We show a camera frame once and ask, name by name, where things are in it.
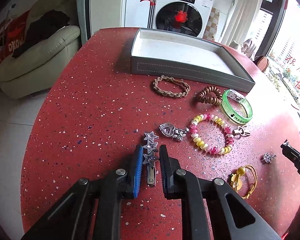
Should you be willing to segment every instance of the red mop handle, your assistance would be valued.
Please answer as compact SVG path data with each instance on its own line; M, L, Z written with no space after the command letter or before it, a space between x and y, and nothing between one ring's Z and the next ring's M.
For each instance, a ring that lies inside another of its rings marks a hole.
M155 5L155 3L153 3L151 0L140 0L140 2L142 2L142 1L149 1L150 2L150 6L154 6Z

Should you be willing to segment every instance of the speckled tabletop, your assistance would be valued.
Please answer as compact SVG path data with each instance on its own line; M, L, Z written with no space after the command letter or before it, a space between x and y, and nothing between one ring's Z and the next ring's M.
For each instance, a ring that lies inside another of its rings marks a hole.
M300 151L291 106L246 56L227 47L256 82L247 95L253 109L248 124L252 135L237 138L230 154L217 157L198 150L190 138L178 143L163 137L158 127L164 122L184 128L200 113L228 119L217 106L194 103L194 95L206 84L186 81L191 87L187 97L168 98L151 90L154 76L130 74L136 31L112 28L97 32L70 61L43 103L22 167L25 231L79 178L98 179L120 168L121 160L142 141L143 133L154 130L160 136L159 145L166 144L169 155L200 178L227 180L239 166L252 164L258 172L258 185L247 202L281 235L300 204L300 176L280 148L288 139ZM160 82L160 88L181 91L165 82ZM227 122L232 129L236 127ZM212 123L199 126L207 143L224 144L224 135ZM265 152L277 154L271 164L261 163ZM121 239L181 239L180 201L164 198L159 165L157 169L155 188L147 187L143 172L138 198L130 200L130 205L122 202ZM251 174L243 183L242 195L253 183Z

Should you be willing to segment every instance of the white tile floor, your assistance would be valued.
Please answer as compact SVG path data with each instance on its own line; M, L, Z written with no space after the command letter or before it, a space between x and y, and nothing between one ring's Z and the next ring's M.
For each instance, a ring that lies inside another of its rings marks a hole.
M23 157L34 120L48 91L19 100L0 90L0 225L11 238L24 234L20 210Z

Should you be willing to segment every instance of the window frame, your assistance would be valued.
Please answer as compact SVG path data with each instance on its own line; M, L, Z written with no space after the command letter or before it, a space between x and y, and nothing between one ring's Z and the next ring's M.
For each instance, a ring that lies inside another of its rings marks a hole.
M264 36L262 43L256 53L256 56L267 56L275 38L279 32L284 14L285 14L286 0L272 0L269 2L263 0L260 10L272 15L271 22L269 24L266 35Z

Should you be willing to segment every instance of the white box tray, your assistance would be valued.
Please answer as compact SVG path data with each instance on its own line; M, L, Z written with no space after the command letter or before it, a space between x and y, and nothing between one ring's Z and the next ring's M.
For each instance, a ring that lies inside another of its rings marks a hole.
M165 75L250 92L255 82L222 46L192 36L139 29L131 50L133 74Z

